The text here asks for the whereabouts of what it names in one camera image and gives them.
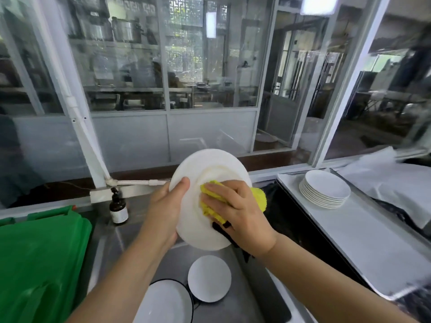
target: sponge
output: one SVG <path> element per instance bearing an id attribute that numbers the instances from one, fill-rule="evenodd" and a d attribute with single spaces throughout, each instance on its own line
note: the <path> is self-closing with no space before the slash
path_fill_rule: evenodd
<path id="1" fill-rule="evenodd" d="M 216 185 L 222 185 L 216 180 L 210 181 L 210 183 L 215 183 Z M 218 199 L 219 201 L 222 201 L 223 203 L 227 203 L 228 201 L 225 200 L 222 196 L 219 196 L 208 189 L 205 188 L 204 185 L 200 185 L 200 191 L 204 194 L 207 194 L 211 197 L 214 197 L 215 199 Z M 253 193 L 254 198 L 256 199 L 257 205 L 259 206 L 260 210 L 263 212 L 266 210 L 266 196 L 263 190 L 260 190 L 259 188 L 251 188 L 251 192 Z M 206 205 L 204 202 L 200 202 L 200 207 L 202 208 L 203 215 L 209 217 L 215 218 L 218 222 L 221 224 L 226 223 L 226 220 L 223 219 L 217 212 L 215 212 L 211 207 Z"/>

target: person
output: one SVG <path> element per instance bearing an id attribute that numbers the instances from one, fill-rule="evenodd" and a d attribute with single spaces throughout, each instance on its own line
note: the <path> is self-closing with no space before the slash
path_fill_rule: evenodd
<path id="1" fill-rule="evenodd" d="M 231 223 L 228 228 L 221 227 L 283 282 L 318 322 L 416 322 L 394 304 L 275 232 L 244 181 L 222 184 L 208 183 L 206 187 L 229 204 L 204 194 L 201 200 Z M 190 180 L 183 178 L 170 192 L 169 184 L 154 192 L 137 238 L 67 323 L 133 321 L 160 261 L 177 239 L 180 204 L 189 187 Z"/>

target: stainless steel sink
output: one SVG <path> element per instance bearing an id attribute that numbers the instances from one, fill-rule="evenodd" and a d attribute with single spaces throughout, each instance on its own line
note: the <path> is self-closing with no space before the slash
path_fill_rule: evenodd
<path id="1" fill-rule="evenodd" d="M 137 236 L 147 208 L 147 200 L 145 204 L 142 204 L 142 199 L 139 202 L 140 206 L 135 204 L 135 210 L 134 206 L 130 206 L 131 217 L 127 224 L 119 227 L 106 224 L 104 227 L 95 227 L 93 245 L 89 246 L 88 251 L 93 249 L 94 260 L 91 265 L 87 264 L 88 268 L 91 267 L 87 292 L 109 272 Z M 102 207 L 103 212 L 106 211 L 105 208 L 106 204 Z M 186 285 L 191 264 L 199 257 L 209 254 L 218 256 L 227 263 L 232 274 L 232 285 L 222 300 L 200 304 L 195 310 L 193 323 L 285 323 L 291 319 L 291 313 L 267 270 L 253 258 L 245 263 L 242 251 L 233 246 L 219 251 L 202 251 L 179 239 L 164 256 L 153 281 L 170 278 Z"/>

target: soap dispenser bottle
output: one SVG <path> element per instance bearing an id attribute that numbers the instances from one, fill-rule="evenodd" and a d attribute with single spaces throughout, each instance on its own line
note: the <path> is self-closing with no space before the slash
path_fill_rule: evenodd
<path id="1" fill-rule="evenodd" d="M 120 193 L 115 187 L 112 187 L 111 191 L 113 195 L 112 201 L 109 204 L 109 211 L 111 213 L 112 221 L 115 224 L 124 223 L 129 218 L 129 213 L 127 212 L 126 207 L 126 200 L 120 197 Z"/>

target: white tray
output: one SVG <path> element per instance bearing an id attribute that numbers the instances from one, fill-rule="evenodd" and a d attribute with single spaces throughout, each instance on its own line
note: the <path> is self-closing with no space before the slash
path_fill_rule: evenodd
<path id="1" fill-rule="evenodd" d="M 277 179 L 377 294 L 392 301 L 431 282 L 431 244 L 425 239 L 352 186 L 339 208 L 313 204 L 299 191 L 303 177 L 279 174 Z"/>

